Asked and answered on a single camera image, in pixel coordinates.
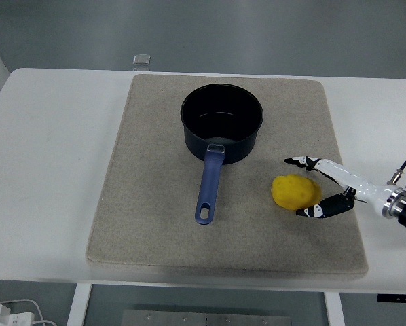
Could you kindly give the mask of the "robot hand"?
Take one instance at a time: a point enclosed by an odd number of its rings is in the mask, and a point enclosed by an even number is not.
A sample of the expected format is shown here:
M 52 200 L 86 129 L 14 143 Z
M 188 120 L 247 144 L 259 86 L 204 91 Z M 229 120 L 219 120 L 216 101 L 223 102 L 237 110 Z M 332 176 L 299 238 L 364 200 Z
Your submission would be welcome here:
M 355 202 L 371 204 L 378 215 L 392 218 L 392 206 L 396 202 L 395 185 L 375 185 L 372 181 L 349 171 L 346 167 L 324 158 L 298 156 L 284 159 L 287 164 L 320 172 L 342 187 L 343 191 L 332 195 L 317 204 L 296 210 L 296 214 L 305 217 L 328 218 L 345 213 L 354 207 Z

